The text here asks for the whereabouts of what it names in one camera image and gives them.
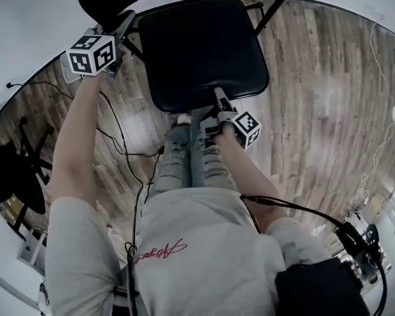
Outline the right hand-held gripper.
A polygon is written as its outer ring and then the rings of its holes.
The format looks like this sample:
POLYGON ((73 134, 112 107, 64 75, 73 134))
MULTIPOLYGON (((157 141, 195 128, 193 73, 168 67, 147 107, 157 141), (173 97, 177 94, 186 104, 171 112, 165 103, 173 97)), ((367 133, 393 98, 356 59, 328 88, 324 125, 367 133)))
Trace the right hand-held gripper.
POLYGON ((200 122, 205 147, 215 145, 214 137, 222 133, 224 124, 230 123, 234 126, 240 145, 244 149, 249 148, 259 139, 261 124, 247 111, 233 111, 233 106, 221 87, 215 87, 214 92, 220 112, 216 115, 207 113, 200 122))

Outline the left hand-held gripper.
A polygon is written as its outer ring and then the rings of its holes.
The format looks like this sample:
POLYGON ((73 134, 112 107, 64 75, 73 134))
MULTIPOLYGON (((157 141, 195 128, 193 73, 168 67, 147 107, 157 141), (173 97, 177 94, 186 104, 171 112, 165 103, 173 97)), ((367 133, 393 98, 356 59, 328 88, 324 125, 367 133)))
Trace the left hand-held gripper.
POLYGON ((97 76, 103 73, 107 78, 114 78, 124 55, 124 51, 119 47, 135 17, 135 11, 120 13, 113 34, 100 34, 97 28, 88 28, 82 37, 66 50, 71 71, 82 76, 97 76))

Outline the person's right hand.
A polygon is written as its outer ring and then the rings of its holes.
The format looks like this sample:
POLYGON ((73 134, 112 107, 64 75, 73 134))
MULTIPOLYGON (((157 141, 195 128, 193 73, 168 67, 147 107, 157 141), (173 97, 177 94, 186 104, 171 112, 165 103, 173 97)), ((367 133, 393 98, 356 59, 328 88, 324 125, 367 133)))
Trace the person's right hand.
POLYGON ((241 139, 236 135, 235 126, 230 122, 223 122, 221 131, 213 140, 220 147, 241 147, 241 139))

